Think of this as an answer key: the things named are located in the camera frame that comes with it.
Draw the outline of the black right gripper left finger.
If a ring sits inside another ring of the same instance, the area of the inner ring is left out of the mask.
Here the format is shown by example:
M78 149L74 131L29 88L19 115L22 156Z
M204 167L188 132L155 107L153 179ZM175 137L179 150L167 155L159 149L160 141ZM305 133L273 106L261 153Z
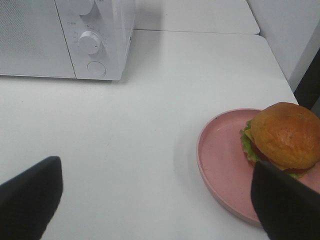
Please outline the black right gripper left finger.
M63 194L62 163L49 156L0 186L0 238L39 240Z

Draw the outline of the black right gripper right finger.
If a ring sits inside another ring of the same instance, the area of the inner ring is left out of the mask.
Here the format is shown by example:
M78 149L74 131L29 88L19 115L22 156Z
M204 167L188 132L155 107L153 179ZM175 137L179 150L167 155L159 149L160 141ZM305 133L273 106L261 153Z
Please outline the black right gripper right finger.
M250 198L269 239L320 238L320 194L271 163L255 165Z

